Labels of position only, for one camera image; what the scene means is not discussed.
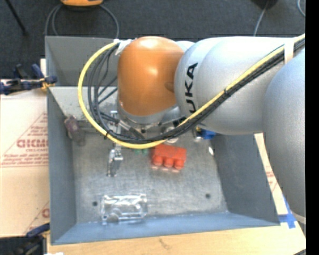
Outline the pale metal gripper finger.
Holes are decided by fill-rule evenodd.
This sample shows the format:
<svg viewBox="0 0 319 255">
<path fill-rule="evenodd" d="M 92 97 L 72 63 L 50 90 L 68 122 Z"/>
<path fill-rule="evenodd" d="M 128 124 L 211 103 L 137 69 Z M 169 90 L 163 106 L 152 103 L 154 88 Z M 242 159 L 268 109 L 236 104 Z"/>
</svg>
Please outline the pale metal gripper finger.
<svg viewBox="0 0 319 255">
<path fill-rule="evenodd" d="M 107 163 L 107 176 L 108 177 L 114 177 L 115 176 L 114 158 L 115 158 L 115 153 L 111 152 L 109 154 L 108 163 Z"/>
<path fill-rule="evenodd" d="M 116 153 L 113 158 L 113 177 L 116 176 L 121 164 L 123 162 L 123 156 L 121 153 Z"/>
</svg>

